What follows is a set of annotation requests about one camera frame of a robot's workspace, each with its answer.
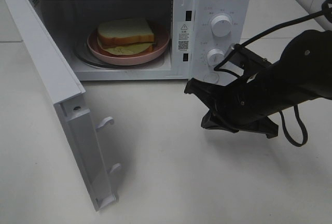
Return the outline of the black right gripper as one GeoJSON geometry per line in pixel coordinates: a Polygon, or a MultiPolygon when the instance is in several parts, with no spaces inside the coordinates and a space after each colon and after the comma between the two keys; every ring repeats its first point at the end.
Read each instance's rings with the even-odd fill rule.
{"type": "Polygon", "coordinates": [[[192,78],[187,82],[184,93],[194,94],[209,108],[201,121],[204,129],[260,133],[267,138],[278,136],[279,126],[268,117],[262,119],[260,79],[220,86],[192,78]]]}

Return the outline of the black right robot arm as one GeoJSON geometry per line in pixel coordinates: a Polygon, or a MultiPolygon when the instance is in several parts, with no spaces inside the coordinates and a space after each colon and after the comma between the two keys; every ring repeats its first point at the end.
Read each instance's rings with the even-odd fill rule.
{"type": "Polygon", "coordinates": [[[201,122],[205,129],[273,138],[278,125],[270,115],[308,100],[331,99],[331,31],[302,32],[275,63],[246,48],[237,56],[242,58],[244,74],[230,84],[187,82],[184,92],[194,94],[209,109],[201,122]]]}

